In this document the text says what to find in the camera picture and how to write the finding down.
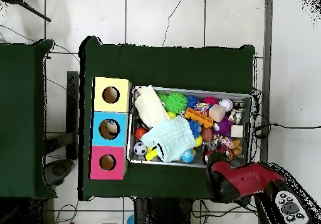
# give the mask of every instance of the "red ball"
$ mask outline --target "red ball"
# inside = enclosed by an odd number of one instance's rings
[[[209,142],[213,140],[213,130],[212,128],[204,128],[204,126],[202,126],[202,131],[201,131],[201,136],[203,138],[204,142]]]
[[[137,139],[141,139],[144,134],[146,134],[146,130],[143,127],[139,127],[135,131],[135,137]]]

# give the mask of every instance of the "purple toy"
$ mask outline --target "purple toy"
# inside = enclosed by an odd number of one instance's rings
[[[228,117],[224,116],[221,122],[214,122],[214,125],[213,125],[214,135],[230,137],[232,125],[233,123],[228,120]]]

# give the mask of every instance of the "pink box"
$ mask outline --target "pink box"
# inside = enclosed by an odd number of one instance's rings
[[[104,155],[111,155],[115,160],[111,170],[105,170],[100,165],[100,158]],[[125,156],[125,147],[92,146],[90,179],[123,180],[127,170]]]

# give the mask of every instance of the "stacked boxes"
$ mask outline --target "stacked boxes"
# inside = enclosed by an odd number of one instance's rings
[[[126,79],[93,78],[89,179],[124,178],[131,87]]]

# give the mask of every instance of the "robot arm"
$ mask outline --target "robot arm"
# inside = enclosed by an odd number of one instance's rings
[[[232,168],[220,152],[214,152],[208,155],[207,166],[209,187],[214,193],[213,201],[230,203],[254,195],[261,222],[321,224],[317,214],[313,215],[308,207],[311,202],[307,203],[306,198],[303,202],[299,197],[302,196],[302,188],[299,188],[301,191],[295,191],[290,187],[280,170],[276,171],[276,168],[261,163]],[[321,212],[316,202],[313,209]]]

